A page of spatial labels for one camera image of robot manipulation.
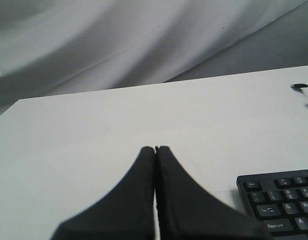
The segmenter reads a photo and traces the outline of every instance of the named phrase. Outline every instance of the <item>black keyboard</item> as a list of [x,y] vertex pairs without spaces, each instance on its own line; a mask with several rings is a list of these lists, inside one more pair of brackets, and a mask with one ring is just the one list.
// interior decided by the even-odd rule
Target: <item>black keyboard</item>
[[239,176],[237,187],[274,240],[308,240],[308,170]]

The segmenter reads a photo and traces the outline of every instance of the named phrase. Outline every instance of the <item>keyboard key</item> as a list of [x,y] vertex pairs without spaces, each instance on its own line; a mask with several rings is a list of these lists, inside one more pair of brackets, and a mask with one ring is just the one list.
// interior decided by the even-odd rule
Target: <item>keyboard key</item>
[[293,226],[287,218],[263,221],[269,232],[288,232],[293,230]]
[[273,190],[273,191],[268,191],[267,192],[269,199],[271,199],[272,201],[281,201],[282,200],[282,196],[279,193],[279,191]]
[[294,219],[300,230],[308,230],[308,219],[306,217],[296,217]]
[[274,237],[274,240],[308,240],[308,237],[305,234],[294,236],[277,236]]
[[308,198],[308,187],[301,187],[300,191],[305,198]]
[[294,189],[284,189],[285,196],[289,200],[298,199],[297,192]]
[[261,217],[274,217],[281,214],[276,204],[259,205],[256,206],[256,208]]
[[279,178],[277,179],[277,181],[278,181],[278,184],[284,188],[290,187],[292,184],[288,178]]
[[257,181],[247,181],[245,183],[246,191],[259,191],[262,190],[262,188],[259,185],[259,182]]
[[253,199],[253,202],[265,202],[265,197],[262,192],[251,193],[251,197]]
[[302,207],[303,211],[305,213],[308,213],[308,201],[301,201],[299,204]]
[[294,203],[283,203],[283,208],[287,214],[298,214],[298,209]]
[[305,184],[305,183],[307,183],[306,179],[304,177],[302,177],[302,176],[297,176],[297,177],[294,177],[293,179],[294,179],[294,182],[296,184]]

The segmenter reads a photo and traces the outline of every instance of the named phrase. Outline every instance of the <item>black cable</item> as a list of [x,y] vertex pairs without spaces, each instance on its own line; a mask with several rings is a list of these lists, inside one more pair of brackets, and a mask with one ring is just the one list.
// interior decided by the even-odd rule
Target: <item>black cable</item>
[[302,88],[308,88],[308,85],[304,83],[296,83],[292,84],[290,87],[293,89],[302,89]]

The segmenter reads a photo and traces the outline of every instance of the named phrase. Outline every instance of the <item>white tabletop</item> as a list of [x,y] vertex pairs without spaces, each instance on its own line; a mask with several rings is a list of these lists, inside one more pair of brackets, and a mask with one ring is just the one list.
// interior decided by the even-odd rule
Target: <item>white tabletop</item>
[[308,169],[308,66],[18,101],[0,116],[0,240],[48,239],[142,146],[242,210],[238,175]]

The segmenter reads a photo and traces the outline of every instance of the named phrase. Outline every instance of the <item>black foam pad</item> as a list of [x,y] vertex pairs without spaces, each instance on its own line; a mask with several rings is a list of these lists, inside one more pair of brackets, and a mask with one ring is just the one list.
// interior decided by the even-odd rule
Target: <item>black foam pad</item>
[[155,151],[143,147],[123,179],[93,206],[61,223],[52,240],[155,239],[154,161]]
[[271,239],[261,223],[223,204],[198,185],[169,147],[156,148],[155,164],[161,240]]

